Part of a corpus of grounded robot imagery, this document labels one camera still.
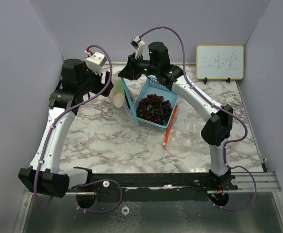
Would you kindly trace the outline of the clear bag blue zipper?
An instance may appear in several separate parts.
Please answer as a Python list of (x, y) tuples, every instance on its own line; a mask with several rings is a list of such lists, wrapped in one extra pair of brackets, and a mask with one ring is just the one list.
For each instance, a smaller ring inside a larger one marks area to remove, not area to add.
[(126, 85), (124, 78), (118, 76), (119, 73), (117, 71), (112, 74), (111, 83), (113, 88), (109, 95), (111, 104), (118, 115), (138, 124), (135, 95)]

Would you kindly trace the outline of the clear bag orange zipper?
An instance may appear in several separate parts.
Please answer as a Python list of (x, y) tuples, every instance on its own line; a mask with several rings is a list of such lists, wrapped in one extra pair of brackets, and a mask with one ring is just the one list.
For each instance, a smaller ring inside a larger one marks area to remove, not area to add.
[(200, 132), (205, 125), (204, 119), (197, 113), (190, 114), (186, 108), (176, 105), (163, 139), (164, 149), (191, 147), (195, 143), (203, 144)]

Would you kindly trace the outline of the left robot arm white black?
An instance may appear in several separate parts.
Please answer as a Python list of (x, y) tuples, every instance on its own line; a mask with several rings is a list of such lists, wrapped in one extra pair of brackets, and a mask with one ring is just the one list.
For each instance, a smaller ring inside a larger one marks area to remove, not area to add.
[(62, 79), (50, 95), (48, 121), (40, 145), (28, 168), (21, 168), (19, 179), (35, 195), (63, 197), (75, 186), (86, 192), (92, 189), (90, 170), (75, 167), (60, 173), (60, 157), (83, 96), (89, 92), (107, 97), (113, 84), (102, 82), (104, 55), (92, 55), (85, 61), (67, 59), (62, 65)]

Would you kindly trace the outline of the blue plastic basket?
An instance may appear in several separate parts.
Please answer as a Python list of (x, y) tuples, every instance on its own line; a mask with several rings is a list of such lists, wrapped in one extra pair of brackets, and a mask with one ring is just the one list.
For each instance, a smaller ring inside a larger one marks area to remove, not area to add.
[(165, 131), (172, 119), (178, 94), (147, 76), (138, 96), (127, 102), (133, 121), (151, 129)]

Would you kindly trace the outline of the beige mushroom slice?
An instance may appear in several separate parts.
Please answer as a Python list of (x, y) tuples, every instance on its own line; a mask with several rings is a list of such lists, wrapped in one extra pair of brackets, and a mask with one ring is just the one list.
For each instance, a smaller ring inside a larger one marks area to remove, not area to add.
[(121, 108), (124, 105), (124, 95), (122, 93), (114, 95), (113, 104), (116, 108)]

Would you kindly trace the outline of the dark grape bunch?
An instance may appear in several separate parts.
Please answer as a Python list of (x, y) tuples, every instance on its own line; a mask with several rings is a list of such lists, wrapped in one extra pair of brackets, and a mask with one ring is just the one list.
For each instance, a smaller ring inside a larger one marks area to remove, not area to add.
[(172, 114), (172, 107), (163, 96), (149, 94), (140, 100), (136, 113), (139, 118), (165, 126)]

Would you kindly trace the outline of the green leaf vegetable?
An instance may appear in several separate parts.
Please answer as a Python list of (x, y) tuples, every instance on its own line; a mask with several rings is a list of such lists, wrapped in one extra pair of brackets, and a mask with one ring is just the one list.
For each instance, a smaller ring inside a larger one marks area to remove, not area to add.
[(114, 84), (113, 92), (115, 95), (119, 93), (123, 93), (123, 91), (124, 89), (121, 82), (117, 82), (116, 84)]

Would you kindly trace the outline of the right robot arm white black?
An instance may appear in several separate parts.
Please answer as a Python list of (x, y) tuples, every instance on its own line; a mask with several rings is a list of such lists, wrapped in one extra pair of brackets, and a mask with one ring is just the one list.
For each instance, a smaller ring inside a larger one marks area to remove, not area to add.
[(204, 119), (201, 131), (203, 140), (209, 145), (211, 168), (209, 184), (220, 190), (227, 184), (230, 168), (226, 165), (224, 143), (230, 137), (232, 129), (232, 112), (230, 105), (223, 106), (212, 100), (186, 76), (185, 71), (171, 64), (167, 47), (162, 42), (149, 44), (150, 59), (142, 56), (145, 43), (141, 39), (132, 40), (135, 52), (128, 56), (128, 61), (119, 77), (137, 80), (142, 75), (154, 76), (156, 81), (166, 89), (186, 100)]

